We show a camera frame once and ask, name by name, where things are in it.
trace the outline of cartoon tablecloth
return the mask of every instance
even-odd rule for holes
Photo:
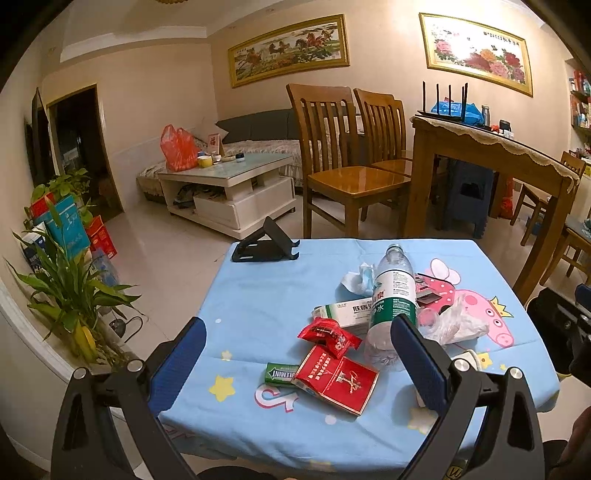
[[[473,349],[487,372],[521,368],[538,411],[554,407],[558,380],[525,310],[500,273],[469,240],[399,240],[416,273],[442,296],[465,295],[470,314],[490,322],[488,336],[452,347]],[[233,244],[203,302],[201,357],[170,410],[160,414],[177,448],[207,458],[242,457],[294,469],[343,474],[400,471],[436,414],[419,408],[406,371],[380,373],[360,417],[302,390],[263,383],[267,362],[298,364],[311,344],[297,339],[314,307],[357,298],[340,285],[363,262],[377,264],[389,240],[302,240],[295,261],[232,263]],[[362,361],[361,349],[350,352]],[[463,448],[473,446],[476,410]]]

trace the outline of glass tabletop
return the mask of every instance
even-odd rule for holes
[[[231,179],[237,175],[245,173],[255,168],[268,165],[269,163],[289,158],[291,155],[286,153],[245,153],[244,161],[237,162],[232,160],[229,162],[222,162],[211,167],[206,168],[192,168],[191,170],[184,170],[178,172],[166,171],[163,173],[169,175],[192,175],[195,177],[210,177],[216,179]]]

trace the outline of black phone stand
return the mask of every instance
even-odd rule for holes
[[[265,235],[268,235],[270,240],[261,240]],[[267,217],[261,228],[237,244],[232,253],[232,261],[273,262],[284,258],[295,260],[300,254],[292,254],[291,249],[299,244],[299,240],[292,242],[279,225],[271,217]]]

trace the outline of peony flower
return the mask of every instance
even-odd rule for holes
[[[489,72],[491,70],[490,64],[486,61],[486,59],[478,55],[478,53],[470,53],[470,58],[464,60],[464,63],[466,64],[466,66],[478,70],[484,70],[486,72]]]
[[[497,60],[491,63],[491,72],[499,77],[503,77],[504,79],[509,78],[509,69],[501,61]]]
[[[513,70],[513,78],[520,83],[525,83],[525,73],[519,67]]]
[[[507,62],[507,65],[510,65],[511,67],[521,67],[520,60],[514,54],[508,51],[505,52],[505,61]]]
[[[435,50],[446,55],[452,54],[452,46],[445,40],[437,40],[435,42]]]
[[[480,56],[486,61],[496,61],[496,55],[492,52],[492,50],[489,50],[488,48],[485,48],[484,50],[480,51]]]

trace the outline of framed painting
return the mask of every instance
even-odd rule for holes
[[[232,88],[302,72],[348,67],[345,16],[315,18],[260,35],[228,50]]]
[[[463,73],[534,96],[523,38],[461,18],[419,17],[428,69]]]

